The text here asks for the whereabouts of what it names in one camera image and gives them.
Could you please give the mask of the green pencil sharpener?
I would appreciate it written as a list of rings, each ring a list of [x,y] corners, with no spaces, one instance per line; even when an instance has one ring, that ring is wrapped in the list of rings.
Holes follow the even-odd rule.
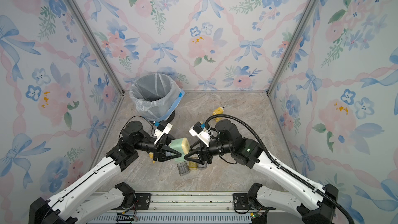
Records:
[[[181,157],[174,159],[177,164],[185,162],[184,157],[190,151],[190,144],[187,138],[172,140],[170,148],[181,153]]]

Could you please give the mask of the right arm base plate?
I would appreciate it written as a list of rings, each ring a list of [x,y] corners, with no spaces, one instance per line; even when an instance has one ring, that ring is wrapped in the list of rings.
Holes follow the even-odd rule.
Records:
[[[233,195],[233,205],[234,209],[239,212],[249,212],[249,211],[265,211],[265,210],[275,210],[273,207],[263,206],[256,197],[248,193],[234,193]]]

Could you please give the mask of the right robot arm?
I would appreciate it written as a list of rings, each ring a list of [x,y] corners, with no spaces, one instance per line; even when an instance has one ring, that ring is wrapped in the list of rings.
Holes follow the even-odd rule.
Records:
[[[247,193],[255,209],[275,208],[297,216],[305,224],[330,224],[336,210],[338,189],[323,186],[292,170],[273,156],[259,135],[242,120],[223,115],[210,127],[210,120],[194,124],[189,133],[198,138],[185,155],[187,161],[210,164],[214,156],[230,154],[236,164],[253,169],[278,183],[284,191],[275,191],[254,183]]]

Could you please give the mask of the clear blue sharpener tray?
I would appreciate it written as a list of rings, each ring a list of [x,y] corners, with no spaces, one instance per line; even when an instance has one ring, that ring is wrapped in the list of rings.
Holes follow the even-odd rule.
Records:
[[[203,164],[198,163],[198,170],[204,170],[207,169],[208,165],[207,162],[204,162]]]

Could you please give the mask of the yellow transparent shavings tray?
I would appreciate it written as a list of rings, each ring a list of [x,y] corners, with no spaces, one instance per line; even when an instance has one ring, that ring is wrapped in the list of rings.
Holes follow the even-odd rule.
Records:
[[[188,168],[189,170],[195,171],[198,169],[198,164],[196,162],[189,161]]]

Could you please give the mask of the dark shavings tray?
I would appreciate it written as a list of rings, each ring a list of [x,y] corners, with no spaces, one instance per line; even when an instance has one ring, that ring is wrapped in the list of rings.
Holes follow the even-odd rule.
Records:
[[[186,161],[178,163],[177,169],[180,176],[184,176],[190,172],[189,166]]]

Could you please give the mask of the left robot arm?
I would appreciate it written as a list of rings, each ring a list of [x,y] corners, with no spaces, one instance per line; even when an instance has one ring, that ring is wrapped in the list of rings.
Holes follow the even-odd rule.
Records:
[[[29,209],[30,224],[85,224],[114,209],[130,210],[139,202],[135,190],[127,183],[118,183],[105,194],[88,200],[107,181],[127,169],[139,151],[152,153],[156,161],[164,162],[181,157],[181,152],[170,148],[174,138],[169,135],[172,125],[162,120],[150,135],[140,121],[123,127],[119,140],[89,172],[60,193],[45,200],[38,198]]]

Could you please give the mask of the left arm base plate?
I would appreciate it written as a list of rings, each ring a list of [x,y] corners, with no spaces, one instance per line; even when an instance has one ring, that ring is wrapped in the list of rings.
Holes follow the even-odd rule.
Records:
[[[113,210],[149,210],[151,193],[135,193],[124,197],[121,206],[113,208]]]

